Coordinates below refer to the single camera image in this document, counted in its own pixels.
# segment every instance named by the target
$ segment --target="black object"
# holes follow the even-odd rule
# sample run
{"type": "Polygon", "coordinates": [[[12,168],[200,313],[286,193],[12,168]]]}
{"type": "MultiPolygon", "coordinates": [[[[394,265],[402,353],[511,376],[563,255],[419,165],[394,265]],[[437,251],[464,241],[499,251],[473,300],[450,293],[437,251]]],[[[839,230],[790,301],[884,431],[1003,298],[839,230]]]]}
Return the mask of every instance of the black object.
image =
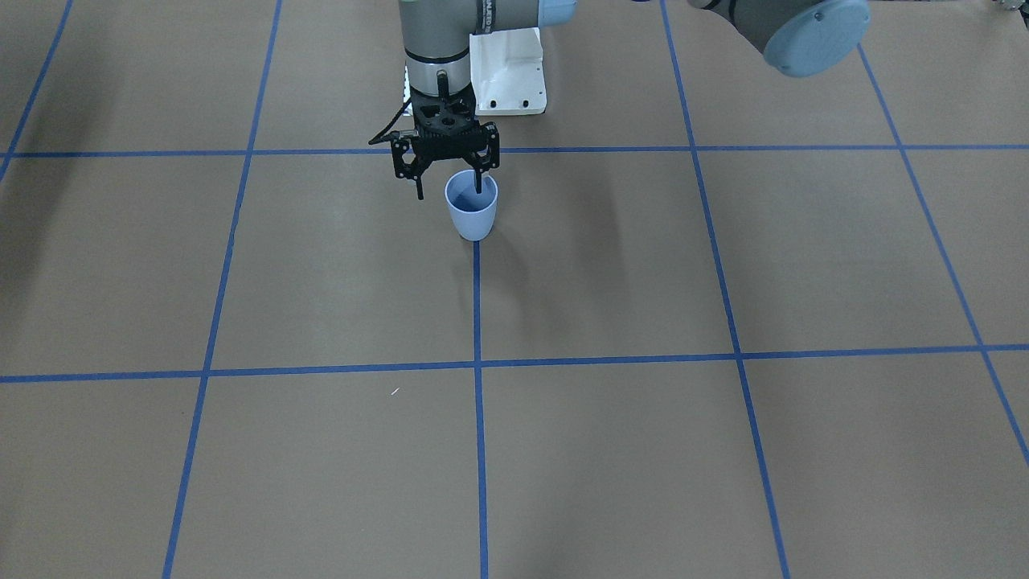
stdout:
{"type": "Polygon", "coordinates": [[[434,160],[463,158],[475,170],[475,191],[483,191],[483,173],[500,166],[500,133],[494,122],[480,124],[475,117],[475,93],[471,84],[450,94],[447,74],[436,76],[438,97],[430,97],[414,87],[385,129],[368,141],[369,145],[389,142],[393,169],[399,179],[411,179],[418,187],[418,198],[425,198],[422,174],[434,160]],[[407,106],[415,115],[415,129],[392,131],[407,106]],[[403,155],[414,150],[411,162],[403,155]]]}

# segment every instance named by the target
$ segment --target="black cable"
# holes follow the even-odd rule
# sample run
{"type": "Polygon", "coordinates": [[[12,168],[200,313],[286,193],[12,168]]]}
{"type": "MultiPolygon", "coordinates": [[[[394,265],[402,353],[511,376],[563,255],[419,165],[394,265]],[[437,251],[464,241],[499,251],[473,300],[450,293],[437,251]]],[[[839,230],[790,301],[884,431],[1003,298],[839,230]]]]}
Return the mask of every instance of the black cable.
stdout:
{"type": "Polygon", "coordinates": [[[386,124],[385,129],[383,129],[382,131],[379,131],[378,135],[371,137],[371,140],[368,141],[368,144],[369,145],[374,145],[374,144],[379,144],[379,143],[383,142],[381,140],[383,138],[383,136],[386,133],[388,133],[390,129],[393,128],[393,124],[396,124],[396,121],[400,119],[400,116],[403,114],[403,111],[407,110],[409,106],[411,106],[411,99],[410,98],[406,101],[404,101],[404,103],[403,103],[402,106],[400,106],[400,110],[396,111],[396,114],[393,115],[393,119],[389,121],[389,124],[386,124]]]}

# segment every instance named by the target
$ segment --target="blue joint cap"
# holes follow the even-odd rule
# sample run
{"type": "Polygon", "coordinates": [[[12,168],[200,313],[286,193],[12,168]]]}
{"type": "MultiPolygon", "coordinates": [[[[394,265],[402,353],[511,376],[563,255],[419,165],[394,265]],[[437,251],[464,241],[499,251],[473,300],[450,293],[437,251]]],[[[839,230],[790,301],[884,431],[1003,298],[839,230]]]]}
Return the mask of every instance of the blue joint cap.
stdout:
{"type": "Polygon", "coordinates": [[[577,0],[539,0],[539,28],[572,20],[577,0]]]}
{"type": "Polygon", "coordinates": [[[867,0],[825,0],[784,24],[765,47],[765,62],[787,76],[811,76],[847,57],[872,23],[867,0]]]}

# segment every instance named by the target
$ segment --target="cup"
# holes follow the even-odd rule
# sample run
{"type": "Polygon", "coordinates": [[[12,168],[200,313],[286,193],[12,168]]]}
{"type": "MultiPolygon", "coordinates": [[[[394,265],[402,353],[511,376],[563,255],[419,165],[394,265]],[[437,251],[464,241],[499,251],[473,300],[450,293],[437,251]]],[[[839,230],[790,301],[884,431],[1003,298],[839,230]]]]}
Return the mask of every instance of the cup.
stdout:
{"type": "Polygon", "coordinates": [[[493,228],[497,216],[497,181],[483,175],[483,192],[475,192],[475,171],[465,169],[454,173],[445,188],[451,220],[461,237],[481,241],[493,228]]]}

